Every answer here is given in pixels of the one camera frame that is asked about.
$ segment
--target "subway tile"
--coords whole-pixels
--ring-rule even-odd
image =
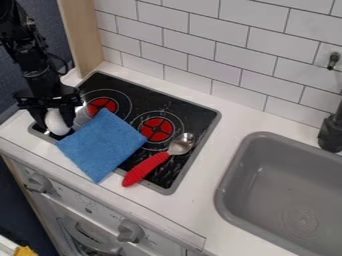
[[[97,26],[99,28],[109,30],[112,32],[116,31],[116,21],[115,16],[108,13],[96,12]]]
[[[198,76],[171,67],[165,67],[165,80],[196,91],[210,94],[211,79],[203,76]]]
[[[215,41],[245,46],[248,27],[232,22],[191,14],[190,33]]]
[[[117,17],[119,33],[154,44],[162,44],[162,28]]]
[[[251,28],[248,48],[312,63],[318,42],[263,29]]]
[[[186,54],[148,43],[142,43],[142,56],[180,69],[186,69],[187,67]]]
[[[103,56],[106,61],[122,65],[120,52],[107,47],[102,47]]]
[[[341,45],[341,27],[340,18],[291,10],[286,33]]]
[[[95,9],[137,19],[135,0],[94,0]]]
[[[164,30],[164,44],[168,48],[214,59],[215,42],[183,33]]]
[[[341,100],[342,96],[340,95],[306,87],[300,103],[309,107],[335,113]]]
[[[138,2],[139,20],[157,26],[188,31],[189,15],[186,12],[176,11],[169,8]]]
[[[244,48],[217,43],[216,61],[272,75],[276,57]]]
[[[327,68],[330,60],[330,55],[334,52],[338,52],[342,56],[342,47],[321,43],[315,60],[315,65]],[[342,59],[336,63],[335,69],[342,71]]]
[[[163,0],[163,5],[205,16],[217,17],[220,0]]]
[[[283,31],[288,8],[249,0],[221,0],[220,18],[270,30]]]
[[[140,55],[140,45],[138,40],[103,30],[100,30],[99,33],[103,46],[114,48],[116,50],[124,51],[134,55]]]
[[[163,65],[136,56],[122,53],[123,66],[138,72],[163,79]]]
[[[331,15],[342,17],[342,0],[335,0]]]
[[[241,87],[281,99],[299,102],[304,86],[244,70]]]
[[[189,71],[230,84],[239,84],[241,69],[189,56]]]
[[[218,81],[213,83],[212,95],[258,110],[263,110],[266,102],[264,94]]]
[[[335,93],[342,89],[342,73],[282,58],[274,76]]]
[[[259,2],[282,5],[285,7],[292,7],[325,14],[328,14],[330,12],[333,4],[333,0],[259,0]]]
[[[143,0],[142,2],[161,5],[161,0]]]
[[[316,128],[320,128],[324,118],[329,116],[328,113],[273,97],[268,98],[265,111]]]

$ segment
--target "white tile wall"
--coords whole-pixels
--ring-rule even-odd
[[[96,10],[137,19],[135,0],[94,0]]]
[[[139,20],[182,32],[188,31],[189,15],[153,4],[138,2]]]
[[[104,12],[96,12],[97,25],[99,28],[117,32],[115,16]]]
[[[342,96],[342,0],[93,0],[105,59],[314,127]]]
[[[220,0],[163,0],[163,5],[175,9],[218,17]]]
[[[342,73],[297,61],[280,58],[274,75],[330,92],[339,93],[342,90]]]
[[[272,75],[276,57],[236,46],[217,43],[215,60],[239,68]]]
[[[292,35],[342,44],[342,20],[327,15],[291,10],[286,32]]]
[[[214,81],[213,83],[212,95],[259,110],[263,110],[266,102],[265,94],[218,81]]]
[[[195,56],[189,56],[189,71],[231,84],[239,84],[241,72],[238,68]]]
[[[179,69],[165,67],[165,80],[207,94],[211,92],[211,79]]]
[[[312,63],[318,44],[313,40],[251,28],[247,47],[285,58]]]
[[[190,34],[228,44],[245,46],[248,27],[232,22],[191,14]]]
[[[285,100],[299,102],[303,86],[250,71],[243,71],[241,86]]]
[[[164,45],[181,52],[214,59],[215,42],[171,30],[164,30]]]
[[[160,62],[172,67],[186,69],[187,55],[153,44],[142,43],[142,56],[146,59]]]
[[[329,14],[333,0],[259,0],[260,2],[277,4],[307,11]]]
[[[289,9],[249,0],[221,0],[220,18],[260,28],[283,31]]]
[[[163,65],[130,54],[122,54],[123,66],[163,79]]]
[[[122,65],[121,53],[117,50],[113,50],[107,47],[102,47],[103,56],[106,61]]]
[[[268,98],[265,111],[317,128],[320,128],[324,118],[329,116],[325,112],[273,97]]]
[[[117,21],[121,35],[154,44],[162,44],[162,28],[121,17],[117,17]]]

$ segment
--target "red spoon handle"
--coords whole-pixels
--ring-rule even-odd
[[[156,167],[169,159],[170,155],[167,152],[157,153],[130,170],[122,181],[122,186],[129,187],[144,179]]]

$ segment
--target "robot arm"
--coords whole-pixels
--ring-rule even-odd
[[[75,107],[82,105],[79,92],[60,82],[45,38],[15,0],[0,0],[0,42],[29,85],[14,95],[19,108],[27,109],[42,129],[47,129],[48,109],[59,109],[66,126],[71,127]]]

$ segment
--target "stove knob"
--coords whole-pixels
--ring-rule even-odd
[[[52,194],[55,191],[51,181],[39,173],[34,173],[29,176],[28,184],[25,185],[25,188],[31,192],[37,193]]]
[[[144,230],[136,223],[130,220],[123,220],[119,225],[119,232],[117,239],[119,242],[130,242],[138,244],[144,237]]]

